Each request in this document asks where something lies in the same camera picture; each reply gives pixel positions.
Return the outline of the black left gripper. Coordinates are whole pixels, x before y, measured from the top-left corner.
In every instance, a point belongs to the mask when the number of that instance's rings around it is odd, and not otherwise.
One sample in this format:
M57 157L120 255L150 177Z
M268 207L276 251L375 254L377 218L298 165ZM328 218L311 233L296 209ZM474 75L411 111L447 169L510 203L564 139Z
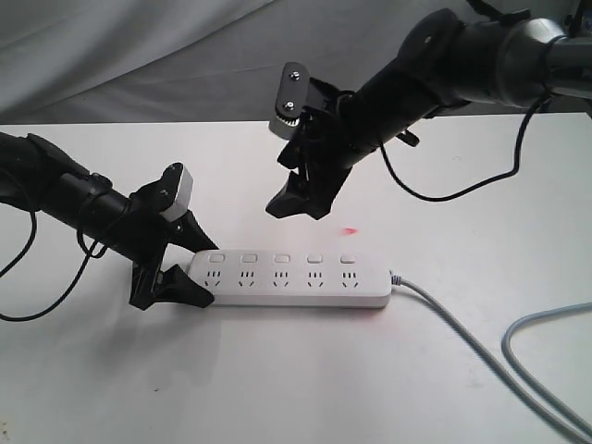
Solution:
M161 271L169 238L172 244L192 253L216 250L217 246L192 211L174 222L161 217L157 207L159 180L141 186L129 196L129 210L111 232L114 250L132 261L129 303L139 309L164 302L208 307L214 302L214 295L194 282L179 265Z

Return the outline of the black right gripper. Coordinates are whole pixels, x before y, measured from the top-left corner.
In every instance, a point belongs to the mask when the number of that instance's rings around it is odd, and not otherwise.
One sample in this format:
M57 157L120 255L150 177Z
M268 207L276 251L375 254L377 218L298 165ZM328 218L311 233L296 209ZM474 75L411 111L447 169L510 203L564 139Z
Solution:
M353 96L353 91L309 80L300 123L278 158L291 172L266 205L268 214L278 219L325 217L352 167L377 149L375 143L355 140L343 119L339 107Z

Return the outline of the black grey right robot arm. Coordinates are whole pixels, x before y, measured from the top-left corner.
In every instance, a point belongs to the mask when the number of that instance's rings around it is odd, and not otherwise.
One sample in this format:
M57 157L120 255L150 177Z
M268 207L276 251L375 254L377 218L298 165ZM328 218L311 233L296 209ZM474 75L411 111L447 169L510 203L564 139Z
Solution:
M286 146L289 176L267 204L276 218L326 216L355 164L388 141L418 144L416 122L473 103L522 108L528 116L557 96L591 96L591 41L528 10L503 13L473 2L466 23L447 8L422 19L395 58L356 91L289 62L269 128Z

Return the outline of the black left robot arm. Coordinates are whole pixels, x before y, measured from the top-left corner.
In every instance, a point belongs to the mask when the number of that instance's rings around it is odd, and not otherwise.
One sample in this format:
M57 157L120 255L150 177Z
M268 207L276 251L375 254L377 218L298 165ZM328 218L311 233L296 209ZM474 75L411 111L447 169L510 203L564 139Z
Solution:
M112 182L77 163L48 140L29 134L1 136L1 201L23 211L44 212L131 260L129 302L146 310L172 302L200 308L213 294L178 265L162 270L170 244L192 253L216 245L189 208L193 179L181 163L130 196Z

